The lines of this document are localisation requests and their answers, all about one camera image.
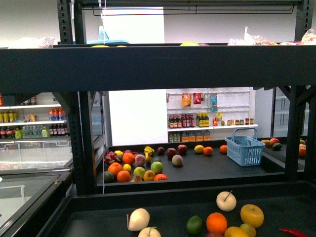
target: red chili pepper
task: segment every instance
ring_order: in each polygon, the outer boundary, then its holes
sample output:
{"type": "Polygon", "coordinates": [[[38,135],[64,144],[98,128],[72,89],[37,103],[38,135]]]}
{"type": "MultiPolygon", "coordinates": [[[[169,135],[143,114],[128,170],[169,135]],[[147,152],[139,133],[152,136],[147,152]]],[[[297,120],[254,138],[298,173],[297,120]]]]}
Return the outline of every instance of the red chili pepper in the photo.
{"type": "Polygon", "coordinates": [[[296,236],[296,237],[308,237],[307,235],[303,234],[302,232],[292,230],[292,229],[280,228],[279,230],[284,232],[284,233],[290,234],[292,236],[296,236]]]}

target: pear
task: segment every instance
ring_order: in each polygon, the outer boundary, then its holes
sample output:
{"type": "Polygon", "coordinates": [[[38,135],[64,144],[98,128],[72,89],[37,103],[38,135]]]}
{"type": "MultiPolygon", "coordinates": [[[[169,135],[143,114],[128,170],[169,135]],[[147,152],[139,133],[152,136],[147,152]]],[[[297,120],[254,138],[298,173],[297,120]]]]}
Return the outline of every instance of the pear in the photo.
{"type": "Polygon", "coordinates": [[[141,231],[146,228],[149,223],[150,215],[144,208],[138,208],[132,212],[130,218],[127,215],[127,228],[130,231],[141,231]]]}
{"type": "Polygon", "coordinates": [[[138,237],[161,237],[161,234],[156,227],[146,227],[141,230],[138,237]]]}
{"type": "Polygon", "coordinates": [[[135,174],[131,182],[142,182],[143,180],[140,178],[138,174],[135,174]]]}

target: can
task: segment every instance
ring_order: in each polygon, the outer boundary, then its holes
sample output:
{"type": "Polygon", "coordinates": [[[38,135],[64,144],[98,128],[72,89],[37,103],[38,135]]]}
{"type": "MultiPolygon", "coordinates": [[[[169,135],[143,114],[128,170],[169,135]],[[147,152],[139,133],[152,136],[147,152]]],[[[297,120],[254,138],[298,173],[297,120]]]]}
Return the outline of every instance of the can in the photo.
{"type": "Polygon", "coordinates": [[[3,113],[3,122],[9,122],[9,113],[8,112],[3,113]]]}
{"type": "Polygon", "coordinates": [[[14,121],[14,113],[12,111],[9,112],[9,122],[14,121]]]}

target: basket handle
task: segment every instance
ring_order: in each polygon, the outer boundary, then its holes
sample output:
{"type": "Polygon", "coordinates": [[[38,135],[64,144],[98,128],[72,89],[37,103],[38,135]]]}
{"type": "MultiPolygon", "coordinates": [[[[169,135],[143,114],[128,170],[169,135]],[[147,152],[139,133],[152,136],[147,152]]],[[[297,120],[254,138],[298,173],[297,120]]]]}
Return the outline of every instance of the basket handle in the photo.
{"type": "Polygon", "coordinates": [[[233,136],[232,136],[232,141],[235,139],[235,133],[238,131],[238,130],[249,130],[249,129],[254,129],[255,132],[253,133],[253,139],[255,140],[258,140],[258,132],[257,132],[257,129],[254,128],[254,127],[245,127],[245,128],[237,128],[235,129],[234,133],[233,133],[233,136]]]}

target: plastic container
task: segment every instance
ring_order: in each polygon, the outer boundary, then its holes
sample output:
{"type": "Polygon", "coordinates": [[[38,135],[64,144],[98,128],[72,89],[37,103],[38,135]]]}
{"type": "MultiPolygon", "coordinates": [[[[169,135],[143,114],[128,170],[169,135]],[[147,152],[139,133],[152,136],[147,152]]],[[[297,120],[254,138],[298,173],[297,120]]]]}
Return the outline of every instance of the plastic container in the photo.
{"type": "Polygon", "coordinates": [[[226,137],[227,156],[241,166],[260,165],[262,151],[265,147],[263,142],[257,140],[258,132],[254,127],[238,128],[232,137],[226,137]],[[254,129],[253,137],[235,136],[238,130],[254,129]]]}

